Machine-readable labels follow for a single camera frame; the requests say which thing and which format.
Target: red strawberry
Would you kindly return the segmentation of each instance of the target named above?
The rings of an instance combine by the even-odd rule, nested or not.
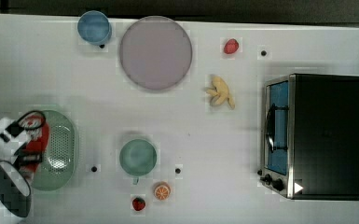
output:
[[[235,39],[230,39],[224,48],[224,52],[226,54],[232,54],[235,53],[235,51],[237,51],[237,49],[240,47],[240,44],[237,42],[237,40]]]
[[[145,200],[143,200],[142,198],[135,198],[132,201],[132,207],[133,209],[135,209],[135,211],[141,211],[146,207]]]

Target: oven window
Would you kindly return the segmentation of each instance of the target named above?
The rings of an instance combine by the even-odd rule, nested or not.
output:
[[[267,114],[266,168],[286,175],[287,169],[287,117],[289,106],[288,82],[269,86],[269,112]]]

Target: green colander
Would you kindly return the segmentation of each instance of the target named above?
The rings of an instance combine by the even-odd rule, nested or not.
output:
[[[55,190],[64,186],[75,171],[78,161],[78,133],[65,115],[43,110],[50,128],[48,146],[34,176],[32,187]]]

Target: toaster oven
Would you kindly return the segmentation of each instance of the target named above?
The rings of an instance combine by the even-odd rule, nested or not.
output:
[[[289,199],[359,201],[359,77],[265,84],[262,184]]]

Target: oven handle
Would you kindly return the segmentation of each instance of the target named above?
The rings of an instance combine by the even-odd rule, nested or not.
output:
[[[266,124],[264,128],[264,132],[266,134],[265,141],[267,142],[267,145],[269,146],[269,150],[274,152],[275,149],[287,149],[285,148],[278,148],[274,146],[274,140],[275,140],[275,111],[276,110],[289,110],[288,106],[276,106],[275,104],[272,104],[272,106],[269,108],[269,113],[267,113],[266,118]]]

